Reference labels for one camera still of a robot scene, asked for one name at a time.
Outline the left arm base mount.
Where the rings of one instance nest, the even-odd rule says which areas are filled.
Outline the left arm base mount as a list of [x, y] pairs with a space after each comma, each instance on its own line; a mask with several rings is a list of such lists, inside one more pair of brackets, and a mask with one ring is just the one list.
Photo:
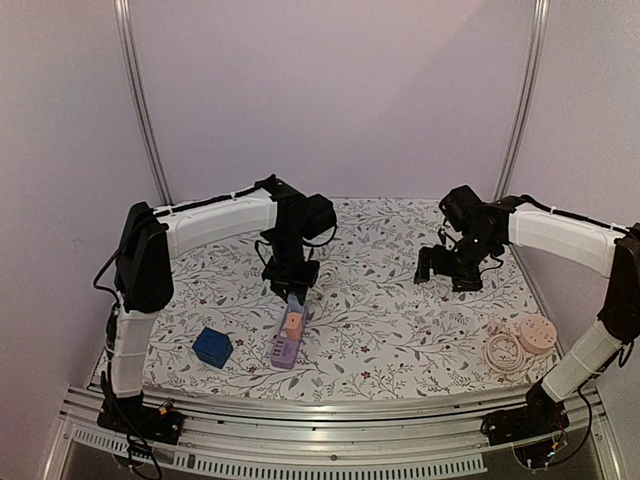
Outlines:
[[177, 445], [185, 417], [175, 409], [174, 401], [167, 399], [159, 406], [147, 406], [143, 393], [117, 397], [108, 373], [109, 370], [101, 373], [100, 387], [104, 400], [97, 425], [140, 440]]

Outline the light blue plug adapter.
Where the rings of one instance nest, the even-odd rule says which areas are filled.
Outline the light blue plug adapter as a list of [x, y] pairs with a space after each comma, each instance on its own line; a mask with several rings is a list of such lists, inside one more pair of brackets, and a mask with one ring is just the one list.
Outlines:
[[306, 305], [299, 300], [296, 293], [290, 293], [287, 297], [287, 310], [289, 313], [303, 315], [306, 312]]

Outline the purple power strip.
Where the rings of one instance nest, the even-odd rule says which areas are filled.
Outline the purple power strip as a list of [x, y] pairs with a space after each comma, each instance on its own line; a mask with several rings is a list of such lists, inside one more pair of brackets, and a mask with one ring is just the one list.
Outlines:
[[291, 370], [296, 363], [298, 352], [302, 344], [302, 337], [308, 320], [308, 308], [303, 314], [303, 332], [301, 339], [298, 341], [289, 340], [285, 333], [285, 319], [288, 314], [287, 307], [281, 318], [278, 333], [274, 339], [272, 351], [270, 354], [271, 365], [276, 368]]

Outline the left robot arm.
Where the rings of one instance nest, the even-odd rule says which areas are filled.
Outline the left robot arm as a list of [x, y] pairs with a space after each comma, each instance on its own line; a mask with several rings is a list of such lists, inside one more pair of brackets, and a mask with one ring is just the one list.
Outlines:
[[114, 297], [106, 330], [108, 367], [101, 378], [104, 410], [128, 434], [148, 426], [142, 373], [147, 344], [159, 313], [174, 294], [171, 261], [200, 246], [257, 231], [271, 248], [261, 277], [286, 304], [287, 314], [304, 315], [306, 297], [320, 273], [313, 259], [315, 238], [335, 234], [333, 203], [307, 196], [275, 175], [253, 186], [210, 199], [152, 208], [145, 202], [128, 213], [118, 249]]

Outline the pink plug adapter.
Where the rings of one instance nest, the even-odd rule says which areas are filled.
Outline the pink plug adapter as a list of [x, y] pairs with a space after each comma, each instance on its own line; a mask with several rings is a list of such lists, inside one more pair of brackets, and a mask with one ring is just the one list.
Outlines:
[[298, 341], [303, 332], [303, 314], [301, 312], [289, 312], [285, 319], [285, 333], [289, 340]]

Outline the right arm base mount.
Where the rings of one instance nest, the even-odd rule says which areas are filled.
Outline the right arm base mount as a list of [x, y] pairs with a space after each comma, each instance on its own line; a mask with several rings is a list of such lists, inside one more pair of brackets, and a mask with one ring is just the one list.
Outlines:
[[495, 446], [551, 434], [568, 426], [564, 402], [554, 401], [536, 383], [526, 393], [523, 406], [485, 415], [480, 432], [491, 446]]

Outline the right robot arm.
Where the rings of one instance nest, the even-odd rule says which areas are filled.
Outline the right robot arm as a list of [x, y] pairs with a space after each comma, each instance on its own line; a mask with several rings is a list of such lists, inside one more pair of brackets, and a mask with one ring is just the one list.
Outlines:
[[554, 422], [570, 394], [631, 349], [639, 336], [639, 228], [602, 223], [529, 195], [484, 202], [467, 185], [451, 190], [439, 209], [460, 237], [451, 247], [440, 243], [420, 249], [417, 284], [441, 275], [451, 279], [456, 292], [476, 292], [482, 287], [481, 262], [499, 257], [508, 245], [553, 254], [608, 281], [594, 324], [527, 392], [517, 427], [537, 436]]

